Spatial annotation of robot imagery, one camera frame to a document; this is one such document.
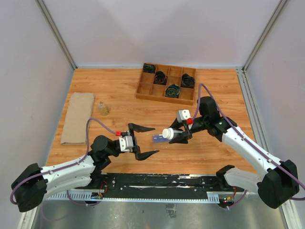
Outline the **white pill bottle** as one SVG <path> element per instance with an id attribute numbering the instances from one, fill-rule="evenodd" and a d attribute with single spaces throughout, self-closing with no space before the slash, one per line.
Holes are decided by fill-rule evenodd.
<path id="1" fill-rule="evenodd" d="M 175 129 L 175 128 L 165 128 L 162 132 L 162 137 L 167 140 L 173 140 L 175 137 L 180 135 L 183 132 L 182 129 Z"/>

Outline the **blue weekly pill organizer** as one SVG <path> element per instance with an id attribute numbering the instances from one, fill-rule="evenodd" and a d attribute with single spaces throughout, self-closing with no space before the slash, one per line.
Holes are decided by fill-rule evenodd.
<path id="1" fill-rule="evenodd" d="M 164 138 L 163 135 L 153 135 L 152 136 L 152 141 L 154 143 L 161 143 L 161 142 L 169 142 L 170 140 L 167 138 Z"/>

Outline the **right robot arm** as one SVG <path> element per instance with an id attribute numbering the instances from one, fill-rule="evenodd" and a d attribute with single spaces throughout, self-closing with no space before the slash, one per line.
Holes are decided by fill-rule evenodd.
<path id="1" fill-rule="evenodd" d="M 162 136 L 171 144 L 187 144 L 193 134 L 207 131 L 235 150 L 256 170 L 251 173 L 233 165 L 224 166 L 216 172 L 216 186 L 220 190 L 242 188 L 258 194 L 271 208 L 278 208 L 299 192 L 295 163 L 283 161 L 261 148 L 233 120 L 220 115 L 213 98 L 198 99 L 197 107 L 200 116 L 196 118 L 191 118 L 189 110 L 179 110 L 174 122 L 163 129 Z"/>

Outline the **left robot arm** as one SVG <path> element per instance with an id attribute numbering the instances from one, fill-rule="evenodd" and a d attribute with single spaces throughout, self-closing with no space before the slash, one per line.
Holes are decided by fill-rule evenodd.
<path id="1" fill-rule="evenodd" d="M 86 146 L 85 155 L 75 160 L 49 167 L 36 163 L 27 166 L 11 185 L 10 202 L 18 206 L 20 212 L 27 212 L 57 193 L 72 188 L 98 188 L 102 184 L 102 170 L 111 163 L 111 156 L 133 153 L 136 160 L 143 161 L 157 153 L 157 150 L 142 153 L 136 141 L 135 133 L 152 130 L 152 127 L 129 123 L 128 131 L 114 133 L 117 140 L 97 136 Z"/>

